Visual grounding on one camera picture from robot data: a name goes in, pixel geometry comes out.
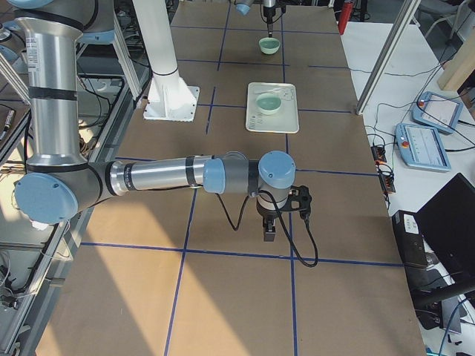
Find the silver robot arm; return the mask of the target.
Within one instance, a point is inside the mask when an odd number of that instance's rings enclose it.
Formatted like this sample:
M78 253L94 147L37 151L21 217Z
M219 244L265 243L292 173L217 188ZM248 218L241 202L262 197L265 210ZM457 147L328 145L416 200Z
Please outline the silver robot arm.
M30 220L55 225L111 197L132 191L203 188L257 200L265 240L296 206L295 163L282 151L258 160L238 152L150 162L90 163L79 148L76 43L113 33L112 1L15 1L26 41L33 154L14 195Z
M232 1L235 9L241 15L247 15L251 9L251 6L254 4L254 0L237 0ZM273 24L274 24L274 16L276 14L277 9L277 1L276 0L263 0L261 1L260 7L260 14L261 19L266 24L267 34L269 38L273 37Z

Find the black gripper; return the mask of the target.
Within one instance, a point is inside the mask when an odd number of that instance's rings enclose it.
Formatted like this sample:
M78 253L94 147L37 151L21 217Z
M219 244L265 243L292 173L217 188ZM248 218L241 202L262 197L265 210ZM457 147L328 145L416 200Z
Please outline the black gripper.
M263 241L273 242L275 240L276 234L275 220L278 218L277 212L275 210L266 209L261 205L257 206L257 211L263 219Z
M273 23L275 16L275 7L264 7L262 6L262 17L266 23L267 35L273 37Z

